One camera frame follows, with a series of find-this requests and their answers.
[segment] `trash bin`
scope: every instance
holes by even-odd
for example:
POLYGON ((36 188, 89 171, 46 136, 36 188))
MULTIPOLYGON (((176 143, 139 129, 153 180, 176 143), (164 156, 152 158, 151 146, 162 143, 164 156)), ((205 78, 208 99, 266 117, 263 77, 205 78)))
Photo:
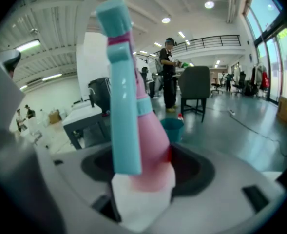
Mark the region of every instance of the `trash bin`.
POLYGON ((166 118, 161 120, 161 124, 165 129, 170 143, 179 142, 184 131, 184 123, 182 120, 175 118, 166 118))

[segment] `spray bottle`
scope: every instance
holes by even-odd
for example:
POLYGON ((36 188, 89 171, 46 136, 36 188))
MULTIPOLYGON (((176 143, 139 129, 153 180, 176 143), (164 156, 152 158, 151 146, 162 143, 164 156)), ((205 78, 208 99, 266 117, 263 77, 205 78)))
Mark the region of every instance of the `spray bottle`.
POLYGON ((108 37, 111 65, 111 130, 115 172, 128 174, 133 187, 147 192, 165 186, 173 168, 170 143, 152 110, 133 56, 131 19, 122 0, 110 0, 96 9, 108 37))

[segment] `shoe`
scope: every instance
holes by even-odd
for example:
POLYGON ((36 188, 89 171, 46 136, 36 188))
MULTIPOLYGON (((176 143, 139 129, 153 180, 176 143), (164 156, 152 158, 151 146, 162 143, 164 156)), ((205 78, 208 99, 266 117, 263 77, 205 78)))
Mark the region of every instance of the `shoe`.
POLYGON ((174 108, 166 108, 167 113, 175 113, 176 110, 174 108))

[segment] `black cable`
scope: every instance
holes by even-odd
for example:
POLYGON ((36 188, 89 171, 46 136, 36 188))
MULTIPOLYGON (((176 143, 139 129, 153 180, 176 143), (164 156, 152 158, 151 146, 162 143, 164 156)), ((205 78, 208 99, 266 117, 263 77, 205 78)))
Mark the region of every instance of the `black cable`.
MULTIPOLYGON (((210 107, 206 107, 206 108, 211 109, 211 110, 214 110, 214 111, 218 111, 218 112, 228 112, 228 110, 217 110, 217 109, 210 108, 210 107)), ((237 123, 239 123, 239 124, 242 125, 243 127, 247 128, 248 130, 250 130, 250 131, 252 131, 252 132, 254 132, 254 133, 256 133, 256 134, 258 134, 258 135, 260 135, 260 136, 262 136, 263 138, 268 139, 268 140, 271 140, 272 142, 277 142, 278 145, 279 145, 279 150, 280 150, 281 155, 282 155, 283 157, 287 158, 287 155, 282 152, 281 142, 280 142, 279 140, 271 139, 269 136, 265 136, 265 135, 263 135, 262 133, 259 133, 259 132, 255 131, 255 130, 251 129, 250 127, 248 127, 247 125, 243 124, 242 122, 240 122, 238 119, 234 118, 233 116, 230 116, 230 118, 234 119, 237 123)))

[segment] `railing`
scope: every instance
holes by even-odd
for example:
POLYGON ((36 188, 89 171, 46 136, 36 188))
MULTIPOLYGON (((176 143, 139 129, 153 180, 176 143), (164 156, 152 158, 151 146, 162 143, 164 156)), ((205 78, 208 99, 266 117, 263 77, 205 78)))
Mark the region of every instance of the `railing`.
MULTIPOLYGON (((239 35, 223 35, 223 36, 215 36, 215 37, 205 37, 190 40, 189 44, 186 42, 180 43, 175 46, 172 50, 172 54, 179 54, 187 51, 204 49, 204 48, 212 48, 212 47, 224 47, 224 46, 241 46, 240 36, 239 35)), ((153 56, 144 56, 148 59, 153 59, 156 57, 153 56)))

